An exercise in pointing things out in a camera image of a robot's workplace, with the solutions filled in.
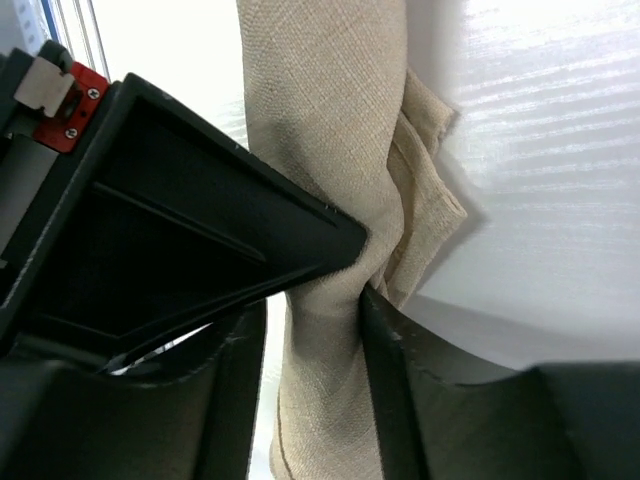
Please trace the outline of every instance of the textured fabric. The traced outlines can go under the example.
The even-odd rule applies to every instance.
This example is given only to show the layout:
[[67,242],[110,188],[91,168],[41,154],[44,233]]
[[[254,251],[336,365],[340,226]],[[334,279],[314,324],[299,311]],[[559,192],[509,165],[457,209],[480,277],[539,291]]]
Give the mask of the textured fabric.
[[431,163],[452,111],[407,71],[403,0],[238,11],[250,149],[369,232],[355,265],[287,294],[272,471],[380,479],[358,297],[372,282],[401,306],[465,217]]

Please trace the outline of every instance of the red metal bracket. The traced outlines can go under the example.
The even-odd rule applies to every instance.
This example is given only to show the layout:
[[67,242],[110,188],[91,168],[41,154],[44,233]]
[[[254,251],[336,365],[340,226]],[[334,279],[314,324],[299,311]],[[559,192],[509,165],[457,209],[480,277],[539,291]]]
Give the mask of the red metal bracket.
[[81,63],[73,64],[71,75],[76,80],[75,86],[60,107],[63,111],[71,105],[71,115],[45,118],[33,133],[34,140],[60,153],[74,149],[109,88],[106,78]]

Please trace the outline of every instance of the cloth napkin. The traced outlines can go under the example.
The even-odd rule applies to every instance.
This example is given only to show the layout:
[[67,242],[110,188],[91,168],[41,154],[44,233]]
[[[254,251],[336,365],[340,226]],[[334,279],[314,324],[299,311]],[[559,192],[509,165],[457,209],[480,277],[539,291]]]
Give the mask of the cloth napkin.
[[465,218],[431,160],[452,110],[407,67],[404,0],[237,3],[251,151],[369,234],[352,267],[287,292],[271,469],[381,479],[358,297],[371,282],[401,307]]

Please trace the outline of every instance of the white surface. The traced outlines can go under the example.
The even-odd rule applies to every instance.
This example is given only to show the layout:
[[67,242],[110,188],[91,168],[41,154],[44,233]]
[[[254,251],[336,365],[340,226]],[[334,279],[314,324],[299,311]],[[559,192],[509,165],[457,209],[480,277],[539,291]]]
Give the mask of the white surface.
[[[93,0],[113,80],[133,72],[247,145],[242,49],[234,0]],[[267,346],[250,480],[270,480],[282,364],[284,295],[269,299]]]
[[409,23],[471,218],[406,312],[512,367],[639,358],[640,1],[409,0]]

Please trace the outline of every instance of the metal clip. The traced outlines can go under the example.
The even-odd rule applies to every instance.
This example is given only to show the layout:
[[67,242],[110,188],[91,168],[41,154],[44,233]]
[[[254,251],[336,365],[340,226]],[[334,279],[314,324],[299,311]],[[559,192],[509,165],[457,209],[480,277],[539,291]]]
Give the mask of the metal clip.
[[13,98],[33,110],[43,109],[53,118],[64,102],[75,79],[42,57],[35,57]]

